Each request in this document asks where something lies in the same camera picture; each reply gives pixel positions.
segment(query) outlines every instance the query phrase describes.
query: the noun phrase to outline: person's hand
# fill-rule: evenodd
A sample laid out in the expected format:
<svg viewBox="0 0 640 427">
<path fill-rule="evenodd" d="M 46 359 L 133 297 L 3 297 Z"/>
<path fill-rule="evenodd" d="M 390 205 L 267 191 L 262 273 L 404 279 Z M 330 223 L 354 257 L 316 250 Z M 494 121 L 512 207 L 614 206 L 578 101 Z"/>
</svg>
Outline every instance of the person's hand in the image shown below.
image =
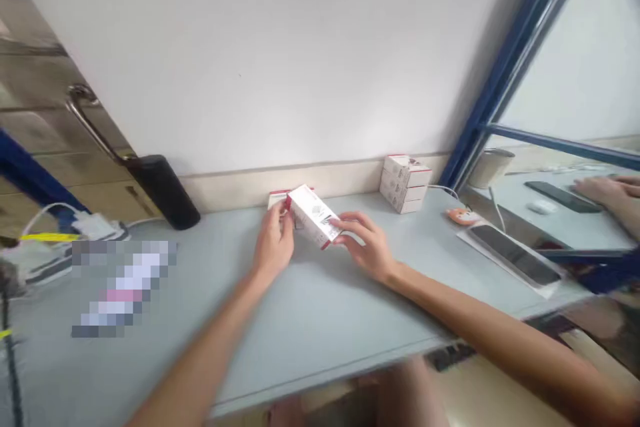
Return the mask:
<svg viewBox="0 0 640 427">
<path fill-rule="evenodd" d="M 340 215 L 340 220 L 332 219 L 331 223 L 354 233 L 365 242 L 362 246 L 347 235 L 340 235 L 333 241 L 336 245 L 344 245 L 354 262 L 371 277 L 385 283 L 398 270 L 398 262 L 391 255 L 385 232 L 364 213 L 345 212 Z"/>
<path fill-rule="evenodd" d="M 293 216 L 290 211 L 282 217 L 280 229 L 280 215 L 284 209 L 284 201 L 269 209 L 255 243 L 253 272 L 264 275 L 268 281 L 273 281 L 289 265 L 293 255 Z"/>
<path fill-rule="evenodd" d="M 607 177 L 590 177 L 576 180 L 573 189 L 577 193 L 605 206 L 627 197 L 627 192 L 622 184 Z"/>
<path fill-rule="evenodd" d="M 640 197 L 640 175 L 616 175 L 610 177 L 620 183 L 631 197 Z"/>
</svg>

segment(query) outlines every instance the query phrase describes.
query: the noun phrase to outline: white box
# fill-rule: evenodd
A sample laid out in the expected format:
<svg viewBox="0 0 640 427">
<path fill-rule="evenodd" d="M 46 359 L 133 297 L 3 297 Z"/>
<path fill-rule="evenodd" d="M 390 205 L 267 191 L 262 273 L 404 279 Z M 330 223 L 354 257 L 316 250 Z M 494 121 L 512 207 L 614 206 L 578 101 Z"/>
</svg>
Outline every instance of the white box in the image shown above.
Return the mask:
<svg viewBox="0 0 640 427">
<path fill-rule="evenodd" d="M 426 192 L 426 185 L 401 187 L 388 171 L 382 171 L 380 193 L 399 214 L 408 214 L 420 210 Z"/>
<path fill-rule="evenodd" d="M 330 219 L 338 216 L 306 185 L 290 191 L 288 202 L 287 207 L 300 220 L 303 233 L 321 250 L 329 247 L 340 235 L 341 230 L 329 223 Z"/>
<path fill-rule="evenodd" d="M 380 179 L 380 192 L 385 198 L 397 198 L 400 203 L 405 203 L 411 200 L 422 200 L 427 193 L 427 186 L 405 187 L 391 173 L 383 170 Z"/>
<path fill-rule="evenodd" d="M 388 155 L 384 170 L 388 171 L 403 187 L 429 185 L 431 169 L 408 155 Z"/>
<path fill-rule="evenodd" d="M 290 191 L 291 190 L 276 190 L 276 191 L 269 192 L 269 200 L 267 200 L 267 210 L 271 209 L 271 207 L 273 207 L 279 201 L 286 200 L 287 194 Z M 301 230 L 302 223 L 300 222 L 300 219 L 295 216 L 295 214 L 293 215 L 293 221 L 294 221 L 295 229 Z"/>
</svg>

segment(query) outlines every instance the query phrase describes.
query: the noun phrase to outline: small white box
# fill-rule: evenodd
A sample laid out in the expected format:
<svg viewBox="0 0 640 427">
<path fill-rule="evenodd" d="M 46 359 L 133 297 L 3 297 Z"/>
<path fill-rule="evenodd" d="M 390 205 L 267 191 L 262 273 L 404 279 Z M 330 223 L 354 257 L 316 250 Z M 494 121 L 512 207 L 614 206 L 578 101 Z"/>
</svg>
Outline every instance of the small white box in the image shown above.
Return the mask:
<svg viewBox="0 0 640 427">
<path fill-rule="evenodd" d="M 400 203 L 405 203 L 411 200 L 422 200 L 427 193 L 427 186 L 405 187 L 387 170 L 383 170 L 380 179 L 380 192 L 385 198 L 397 198 Z"/>
<path fill-rule="evenodd" d="M 429 185 L 431 169 L 408 155 L 388 155 L 384 170 L 388 171 L 403 187 Z"/>
<path fill-rule="evenodd" d="M 267 201 L 267 210 L 271 209 L 271 207 L 273 207 L 279 201 L 286 200 L 287 194 L 290 191 L 291 190 L 276 190 L 276 191 L 269 192 L 269 200 Z M 294 221 L 295 229 L 300 230 L 302 228 L 302 223 L 300 222 L 298 217 L 295 216 L 295 214 L 293 215 L 293 221 Z"/>
<path fill-rule="evenodd" d="M 303 233 L 321 250 L 340 235 L 341 230 L 329 223 L 338 216 L 306 185 L 290 191 L 288 202 L 289 209 L 302 224 Z"/>
<path fill-rule="evenodd" d="M 382 172 L 380 193 L 399 214 L 418 211 L 427 192 L 427 186 L 401 187 L 398 181 L 386 170 Z"/>
</svg>

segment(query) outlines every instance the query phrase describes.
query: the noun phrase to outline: desk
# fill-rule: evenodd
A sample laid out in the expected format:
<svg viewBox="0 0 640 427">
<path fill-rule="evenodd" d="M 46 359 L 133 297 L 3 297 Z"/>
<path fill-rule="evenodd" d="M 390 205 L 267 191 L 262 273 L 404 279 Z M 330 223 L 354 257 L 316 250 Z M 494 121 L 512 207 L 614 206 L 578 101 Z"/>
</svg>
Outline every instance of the desk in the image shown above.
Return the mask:
<svg viewBox="0 0 640 427">
<path fill-rule="evenodd" d="M 545 181 L 558 188 L 569 190 L 576 179 L 617 175 L 638 175 L 638 172 L 621 167 L 604 170 L 577 170 L 566 173 L 532 172 L 505 175 L 493 186 L 495 200 L 501 208 L 541 230 L 552 240 L 575 250 L 633 249 L 636 243 L 609 212 L 577 213 L 552 199 L 525 186 L 526 181 Z M 478 195 L 491 201 L 488 189 L 469 187 Z M 529 202 L 546 200 L 558 207 L 551 215 L 541 215 L 527 208 Z"/>
<path fill-rule="evenodd" d="M 544 300 L 479 254 L 455 236 L 459 228 L 443 216 L 459 206 L 444 192 L 430 191 L 422 211 L 404 216 L 378 193 L 327 203 L 336 212 L 367 212 L 385 229 L 399 260 L 512 316 L 536 316 L 590 296 L 567 281 Z M 184 232 L 160 221 L 135 226 L 134 240 L 178 241 L 178 265 L 124 338 L 69 336 L 103 285 L 95 274 L 70 274 L 32 300 L 15 302 L 30 424 L 117 426 L 128 419 L 247 271 L 264 213 L 213 213 Z M 321 252 L 297 236 L 291 265 L 250 323 L 212 412 L 270 402 L 453 340 L 420 309 L 366 278 L 345 249 Z M 8 409 L 0 409 L 0 424 L 8 425 L 7 415 Z"/>
</svg>

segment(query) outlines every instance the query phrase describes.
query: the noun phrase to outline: phone screen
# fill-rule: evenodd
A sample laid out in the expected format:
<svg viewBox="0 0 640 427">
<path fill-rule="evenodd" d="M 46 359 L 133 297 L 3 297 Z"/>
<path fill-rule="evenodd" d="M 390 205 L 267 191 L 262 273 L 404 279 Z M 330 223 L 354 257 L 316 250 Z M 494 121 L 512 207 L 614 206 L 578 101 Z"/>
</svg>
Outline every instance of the phone screen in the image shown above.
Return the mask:
<svg viewBox="0 0 640 427">
<path fill-rule="evenodd" d="M 578 212 L 579 214 L 596 214 L 597 212 L 602 211 L 602 207 L 600 205 L 595 205 L 594 203 L 582 200 L 580 197 L 555 187 L 550 183 L 529 181 L 525 182 L 525 185 L 551 199 L 554 199 L 556 202 L 564 205 L 566 208 Z"/>
<path fill-rule="evenodd" d="M 560 280 L 560 275 L 539 258 L 527 252 L 505 234 L 487 225 L 472 227 L 469 233 L 490 250 L 507 260 L 523 275 L 541 286 Z"/>
</svg>

